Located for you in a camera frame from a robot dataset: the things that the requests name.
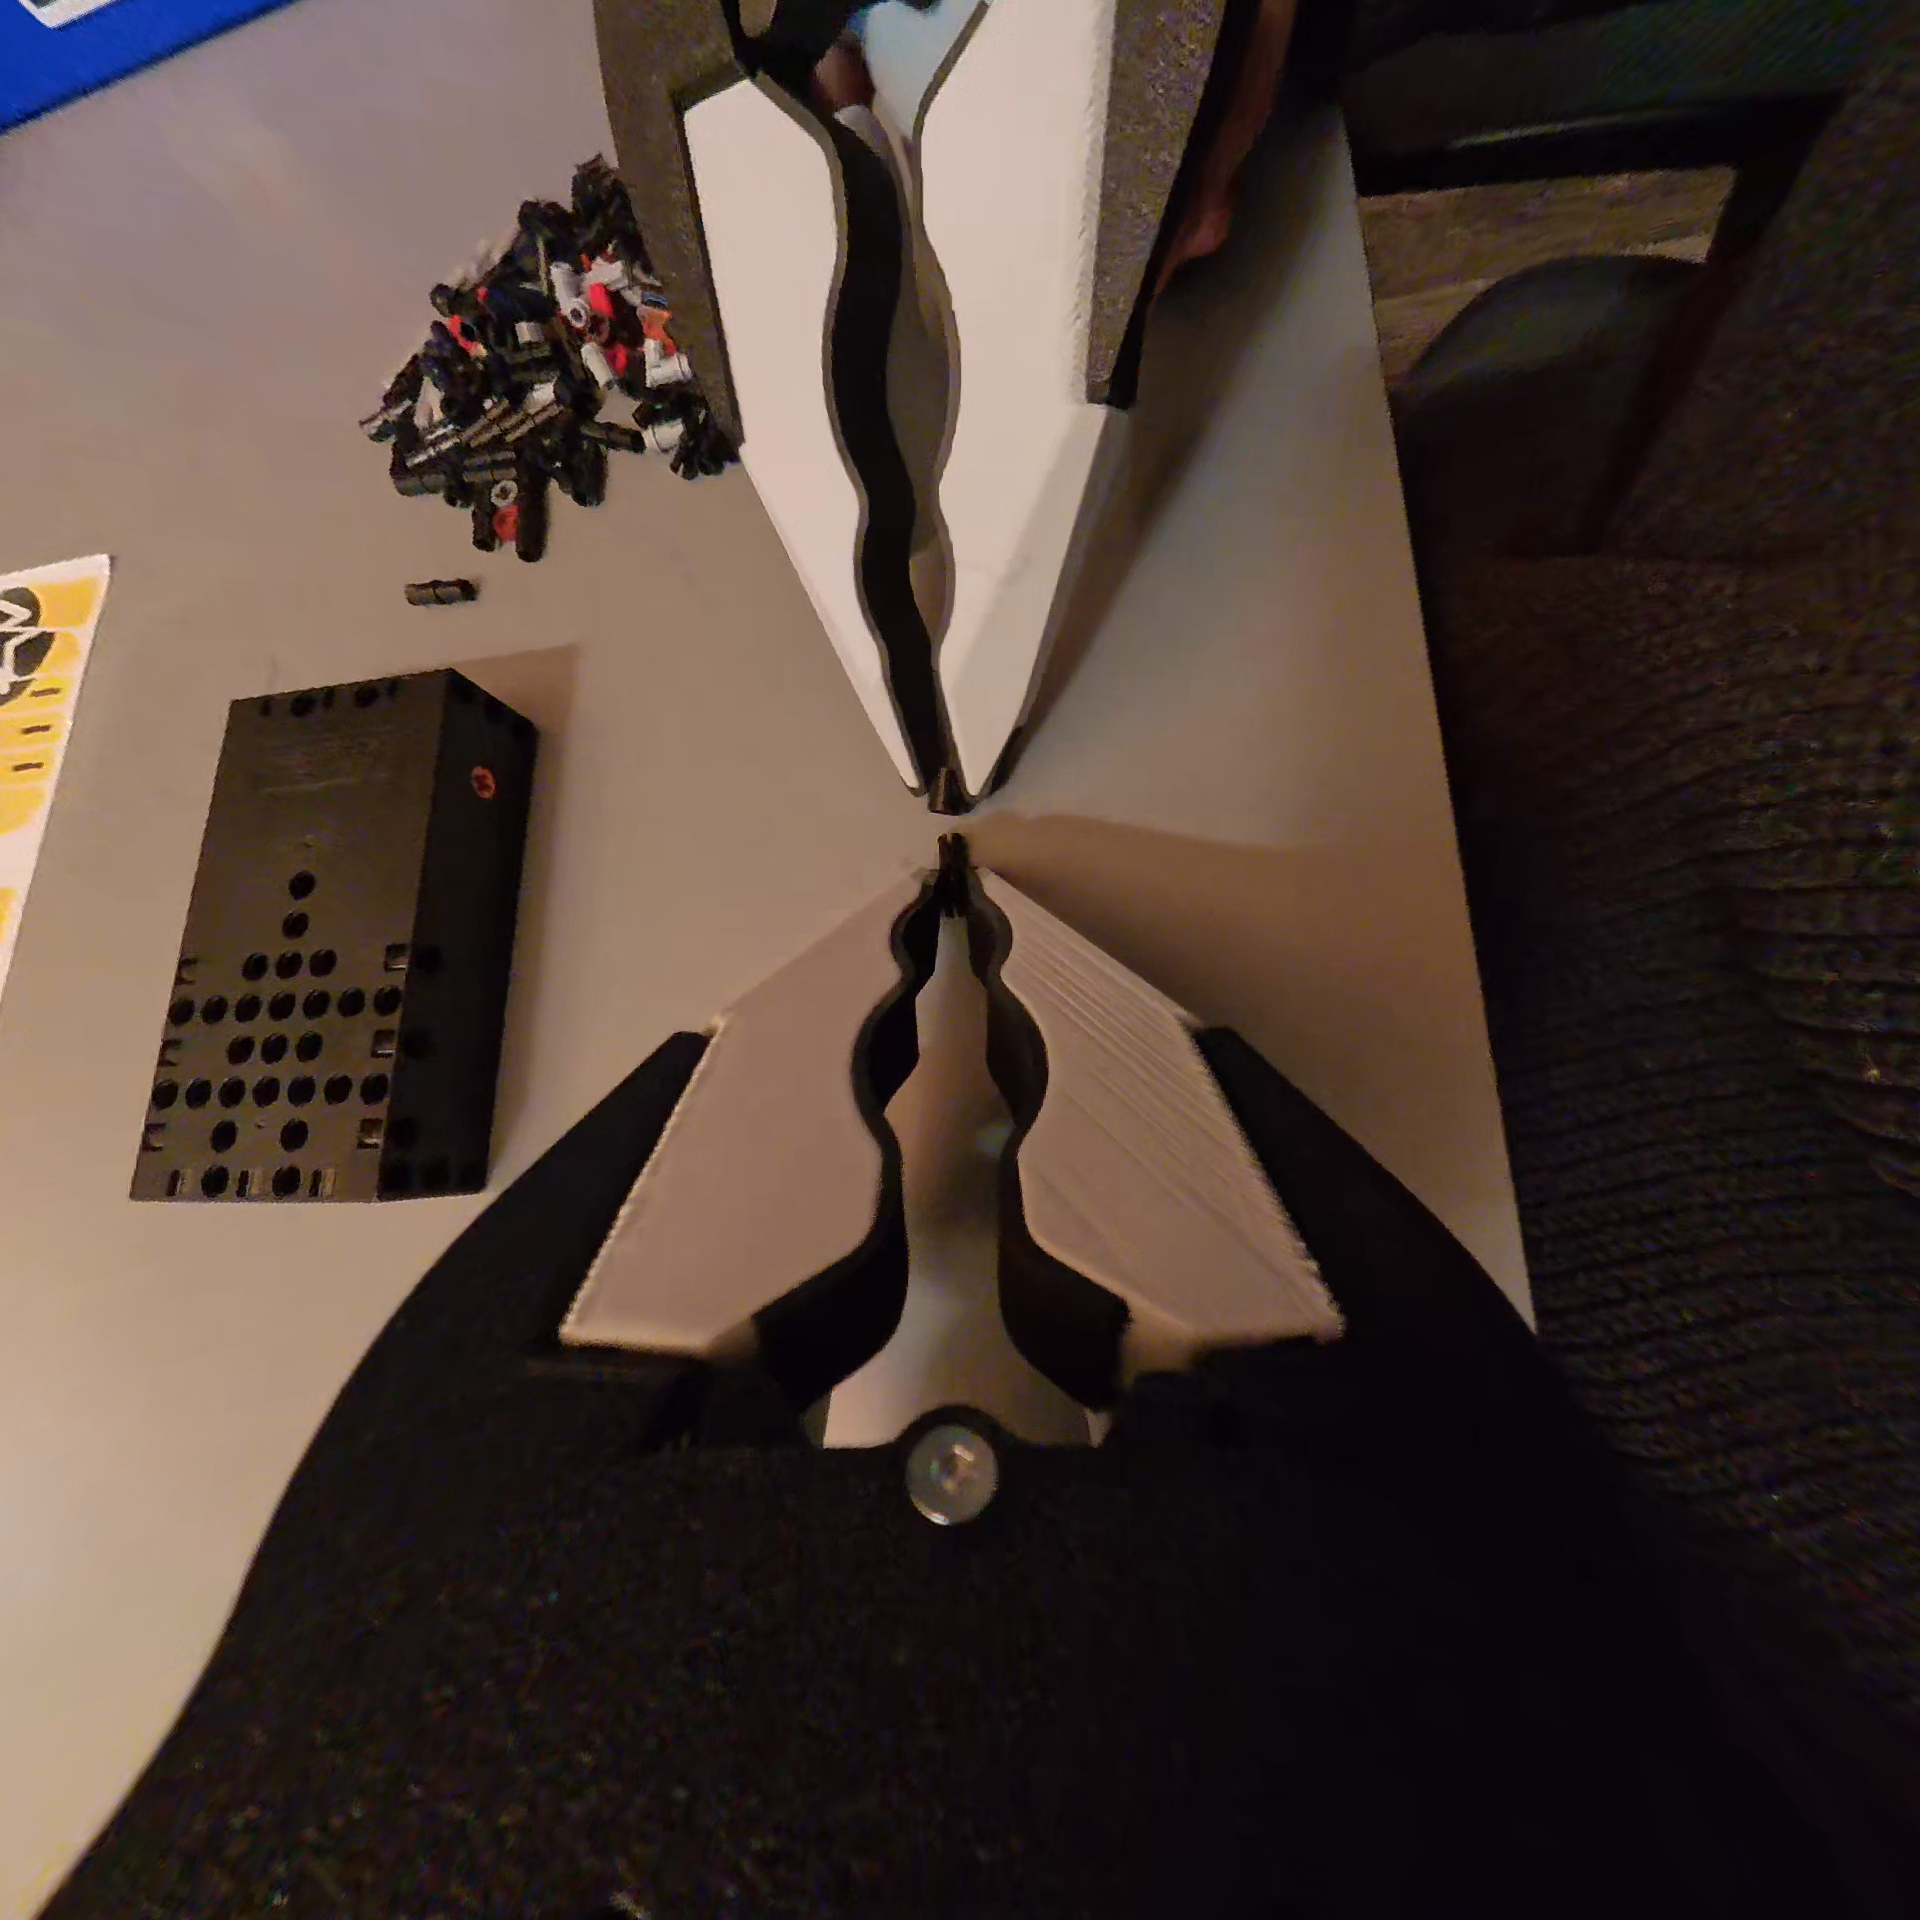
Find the person's right hand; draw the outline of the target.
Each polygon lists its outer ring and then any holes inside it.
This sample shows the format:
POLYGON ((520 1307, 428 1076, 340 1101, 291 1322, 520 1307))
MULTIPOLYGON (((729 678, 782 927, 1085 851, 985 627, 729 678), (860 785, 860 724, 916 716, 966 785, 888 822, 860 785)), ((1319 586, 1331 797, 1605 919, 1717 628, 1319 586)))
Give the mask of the person's right hand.
POLYGON ((1238 0, 1225 12, 1201 105, 1186 143, 1182 182, 1173 192, 1173 228, 1161 249, 1154 298, 1164 292, 1186 266, 1225 249, 1243 165, 1271 122, 1296 0, 1238 0))

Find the black perforated plastic block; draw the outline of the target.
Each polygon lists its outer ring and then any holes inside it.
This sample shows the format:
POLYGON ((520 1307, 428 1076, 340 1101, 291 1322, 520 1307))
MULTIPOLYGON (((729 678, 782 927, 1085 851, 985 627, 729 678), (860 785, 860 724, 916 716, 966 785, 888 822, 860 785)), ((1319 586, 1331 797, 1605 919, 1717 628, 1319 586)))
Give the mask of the black perforated plastic block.
POLYGON ((135 1205, 488 1186, 531 771, 450 666, 232 704, 135 1205))

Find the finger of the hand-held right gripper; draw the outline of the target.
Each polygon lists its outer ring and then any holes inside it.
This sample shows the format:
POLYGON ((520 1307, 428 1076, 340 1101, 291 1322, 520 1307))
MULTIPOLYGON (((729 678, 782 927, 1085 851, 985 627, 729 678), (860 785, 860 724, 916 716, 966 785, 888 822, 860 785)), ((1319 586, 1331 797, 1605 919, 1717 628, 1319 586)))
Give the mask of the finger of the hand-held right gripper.
POLYGON ((1113 467, 1085 373, 1111 59, 1111 0, 978 6, 916 110, 952 362, 935 666, 968 801, 1033 716, 1113 467))
POLYGON ((683 110, 739 452, 902 785, 952 771, 888 410, 902 207, 877 147, 768 74, 683 110))

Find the pile of small plastic pins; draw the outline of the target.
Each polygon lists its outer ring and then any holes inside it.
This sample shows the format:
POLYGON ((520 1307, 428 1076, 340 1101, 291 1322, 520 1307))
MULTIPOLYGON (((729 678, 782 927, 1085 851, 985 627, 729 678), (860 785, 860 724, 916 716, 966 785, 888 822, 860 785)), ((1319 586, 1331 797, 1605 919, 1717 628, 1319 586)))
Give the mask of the pile of small plastic pins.
POLYGON ((396 495, 459 513, 477 554, 540 562, 552 501, 602 508, 621 452, 687 484, 739 467, 610 161, 583 161, 562 202, 520 202, 510 241, 428 305, 361 436, 396 495))

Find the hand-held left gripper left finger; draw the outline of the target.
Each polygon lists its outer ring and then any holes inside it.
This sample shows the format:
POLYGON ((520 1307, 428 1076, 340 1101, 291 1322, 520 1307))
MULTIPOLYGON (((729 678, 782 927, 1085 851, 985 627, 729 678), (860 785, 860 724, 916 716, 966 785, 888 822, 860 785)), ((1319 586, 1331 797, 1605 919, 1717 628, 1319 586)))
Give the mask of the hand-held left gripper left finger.
POLYGON ((906 1307, 888 1097, 916 1070, 937 876, 906 869, 727 1001, 585 1261, 559 1350, 828 1401, 906 1307))

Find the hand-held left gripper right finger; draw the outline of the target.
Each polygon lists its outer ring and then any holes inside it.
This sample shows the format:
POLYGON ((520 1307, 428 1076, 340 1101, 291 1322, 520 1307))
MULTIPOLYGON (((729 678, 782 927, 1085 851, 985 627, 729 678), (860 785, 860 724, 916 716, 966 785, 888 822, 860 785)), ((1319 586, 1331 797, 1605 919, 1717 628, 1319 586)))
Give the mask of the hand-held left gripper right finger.
POLYGON ((1085 1413, 1145 1377, 1347 1332, 1197 1019, 985 869, 966 874, 1002 1154, 998 1307, 1085 1413))

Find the blue plastic bin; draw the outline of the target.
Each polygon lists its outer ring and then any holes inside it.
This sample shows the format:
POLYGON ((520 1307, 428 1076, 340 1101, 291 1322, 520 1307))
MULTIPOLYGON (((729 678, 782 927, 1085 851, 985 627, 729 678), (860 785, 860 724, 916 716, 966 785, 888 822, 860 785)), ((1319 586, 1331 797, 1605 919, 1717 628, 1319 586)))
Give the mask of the blue plastic bin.
POLYGON ((5 0, 0 130, 280 8, 280 0, 5 0))

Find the yellow grey sticker sheet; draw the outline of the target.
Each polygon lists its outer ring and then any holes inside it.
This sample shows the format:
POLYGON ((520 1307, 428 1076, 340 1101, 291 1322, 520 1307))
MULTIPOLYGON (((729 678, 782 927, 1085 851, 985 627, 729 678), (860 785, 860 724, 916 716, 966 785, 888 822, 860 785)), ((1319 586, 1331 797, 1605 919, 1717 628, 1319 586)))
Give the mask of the yellow grey sticker sheet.
POLYGON ((106 596, 106 554, 0 579, 0 976, 11 975, 106 596))

